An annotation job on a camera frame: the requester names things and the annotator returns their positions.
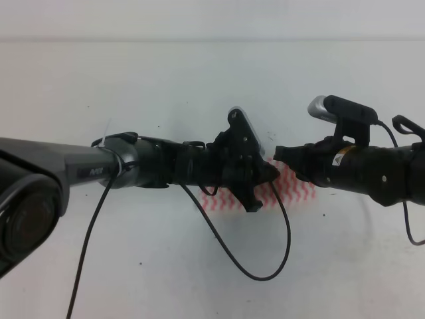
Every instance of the white table surface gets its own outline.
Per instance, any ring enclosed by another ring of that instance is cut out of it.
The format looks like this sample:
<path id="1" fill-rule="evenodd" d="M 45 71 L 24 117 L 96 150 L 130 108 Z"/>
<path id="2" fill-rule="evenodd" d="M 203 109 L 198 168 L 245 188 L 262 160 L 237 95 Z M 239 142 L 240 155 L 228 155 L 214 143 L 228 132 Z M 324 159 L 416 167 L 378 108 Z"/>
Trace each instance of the white table surface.
<path id="1" fill-rule="evenodd" d="M 208 142 L 239 105 L 270 154 L 276 145 L 333 133 L 307 113 L 320 94 L 371 106 L 387 124 L 403 114 L 425 125 L 424 56 L 423 42 L 3 43 L 0 136 L 90 145 L 111 118 L 111 134 Z M 415 140 L 396 137 L 399 144 Z M 380 128 L 372 128 L 371 143 L 391 146 Z M 65 317 L 102 191 L 97 184 L 72 189 L 54 233 L 1 279 L 0 318 Z M 411 206 L 419 239 L 424 209 Z M 322 189 L 289 215 L 286 268 L 270 282 L 254 282 L 179 187 L 111 191 L 73 318 L 425 316 L 425 248 L 408 242 L 400 205 L 383 208 L 366 196 Z M 248 270 L 266 275 L 278 266 L 286 244 L 279 213 L 212 219 Z"/>

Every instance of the white background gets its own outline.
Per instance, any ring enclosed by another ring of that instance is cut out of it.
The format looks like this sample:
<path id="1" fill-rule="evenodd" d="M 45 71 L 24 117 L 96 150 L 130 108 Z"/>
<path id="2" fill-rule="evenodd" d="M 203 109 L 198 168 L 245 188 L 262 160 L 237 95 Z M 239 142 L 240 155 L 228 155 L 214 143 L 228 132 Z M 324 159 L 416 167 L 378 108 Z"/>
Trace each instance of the white background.
<path id="1" fill-rule="evenodd" d="M 425 43 L 335 41 L 422 39 L 423 8 L 421 1 L 3 1 L 0 136 L 89 145 L 111 118 L 111 134 L 211 141 L 239 105 L 270 154 L 333 133 L 307 114 L 319 94 L 371 106 L 387 124 L 403 114 L 425 125 Z M 157 42 L 164 39 L 172 42 Z M 267 42 L 302 39 L 320 41 Z M 378 128 L 371 142 L 390 146 Z M 0 317 L 65 317 L 102 191 L 72 189 L 52 236 L 2 278 Z M 423 208 L 411 206 L 421 239 Z M 177 186 L 112 191 L 73 318 L 424 317 L 425 252 L 408 242 L 400 205 L 323 189 L 289 214 L 286 268 L 254 282 Z M 278 266 L 286 245 L 278 212 L 212 219 L 248 270 L 267 275 Z"/>

